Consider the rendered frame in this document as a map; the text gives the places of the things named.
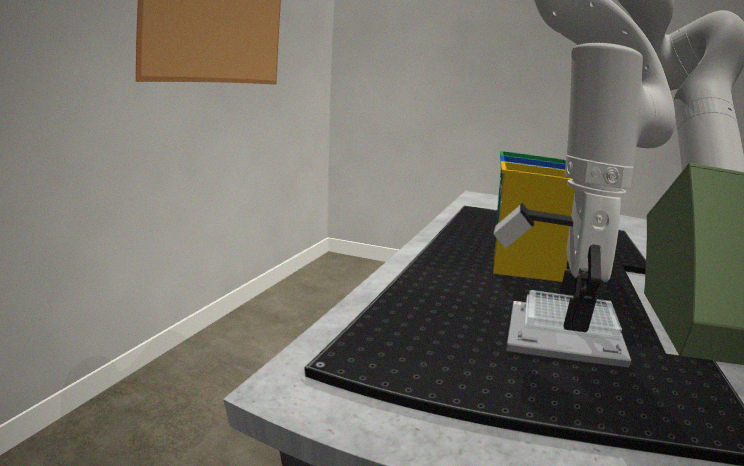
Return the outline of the blue bin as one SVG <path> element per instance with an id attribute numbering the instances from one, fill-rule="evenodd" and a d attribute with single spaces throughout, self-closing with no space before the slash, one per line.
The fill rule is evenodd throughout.
<path id="1" fill-rule="evenodd" d="M 566 164 L 560 164 L 560 163 L 554 163 L 554 162 L 547 162 L 547 161 L 539 161 L 539 160 L 532 160 L 532 159 L 525 159 L 525 158 L 517 158 L 517 157 L 510 157 L 510 156 L 502 156 L 500 157 L 502 162 L 510 162 L 510 163 L 518 163 L 518 164 L 526 164 L 526 165 L 533 165 L 533 166 L 540 166 L 540 167 L 553 167 L 554 169 L 565 169 Z M 498 208 L 498 217 L 497 217 L 497 224 L 499 220 L 499 211 Z"/>

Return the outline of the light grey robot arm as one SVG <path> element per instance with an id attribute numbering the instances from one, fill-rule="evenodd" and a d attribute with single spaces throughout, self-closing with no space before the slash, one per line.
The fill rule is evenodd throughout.
<path id="1" fill-rule="evenodd" d="M 630 188 L 636 146 L 665 144 L 675 118 L 682 171 L 695 163 L 744 172 L 731 94 L 744 67 L 738 15 L 712 12 L 665 35 L 674 0 L 618 0 L 634 21 L 612 0 L 534 1 L 545 23 L 578 45 L 566 177 L 598 190 Z"/>

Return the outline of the green open-top bin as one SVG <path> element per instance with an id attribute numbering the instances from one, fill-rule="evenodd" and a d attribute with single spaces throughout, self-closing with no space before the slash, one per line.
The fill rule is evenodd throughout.
<path id="1" fill-rule="evenodd" d="M 505 151 L 500 151 L 500 157 L 501 155 L 517 157 L 517 158 L 523 157 L 525 159 L 532 159 L 532 160 L 537 159 L 539 161 L 547 161 L 547 162 L 550 161 L 550 162 L 560 163 L 560 164 L 565 164 L 566 162 L 566 160 L 563 160 L 563 159 L 556 159 L 556 158 L 549 158 L 549 157 L 542 157 L 542 156 L 535 156 L 535 155 L 528 155 L 528 154 L 520 154 L 520 153 L 513 153 L 513 152 L 505 152 Z M 497 207 L 497 217 L 498 217 L 498 208 L 499 208 L 499 202 L 498 202 L 498 207 Z"/>

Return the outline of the yellow open-top bin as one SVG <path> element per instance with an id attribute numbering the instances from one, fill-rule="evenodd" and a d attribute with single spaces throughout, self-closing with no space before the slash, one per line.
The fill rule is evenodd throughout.
<path id="1" fill-rule="evenodd" d="M 567 186 L 571 178 L 565 176 L 565 170 L 502 161 L 501 166 L 504 175 L 498 223 L 521 203 L 528 210 L 571 216 L 575 189 Z M 534 226 L 506 249 L 497 239 L 493 274 L 562 282 L 565 270 L 569 270 L 569 227 L 534 221 Z"/>

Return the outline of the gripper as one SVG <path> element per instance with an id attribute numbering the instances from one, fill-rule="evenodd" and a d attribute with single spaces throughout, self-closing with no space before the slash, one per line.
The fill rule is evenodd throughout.
<path id="1" fill-rule="evenodd" d="M 573 227 L 569 227 L 567 241 L 566 269 L 570 270 L 564 272 L 560 294 L 573 298 L 570 297 L 563 326 L 565 330 L 587 332 L 601 279 L 607 282 L 611 277 L 619 231 L 620 197 L 625 197 L 626 191 L 593 189 L 578 185 L 572 179 L 567 186 L 576 190 L 571 214 Z"/>

